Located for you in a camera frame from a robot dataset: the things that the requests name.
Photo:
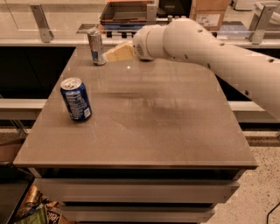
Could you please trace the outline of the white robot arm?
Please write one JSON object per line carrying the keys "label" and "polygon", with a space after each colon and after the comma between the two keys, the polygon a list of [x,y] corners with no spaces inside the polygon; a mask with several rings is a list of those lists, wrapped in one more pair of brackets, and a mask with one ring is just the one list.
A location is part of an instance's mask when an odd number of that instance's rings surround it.
{"label": "white robot arm", "polygon": [[141,60],[176,60],[206,67],[280,119],[280,59],[224,43],[190,18],[146,25],[134,34],[132,45]]}

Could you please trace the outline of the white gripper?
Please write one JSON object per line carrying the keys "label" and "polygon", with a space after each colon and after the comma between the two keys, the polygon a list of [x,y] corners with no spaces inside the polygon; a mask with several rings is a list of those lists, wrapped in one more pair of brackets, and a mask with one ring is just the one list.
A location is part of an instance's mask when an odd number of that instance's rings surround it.
{"label": "white gripper", "polygon": [[164,49],[164,31],[164,26],[146,25],[134,35],[133,46],[123,42],[107,50],[103,56],[107,62],[132,60],[135,54],[140,60],[168,59],[169,54]]}

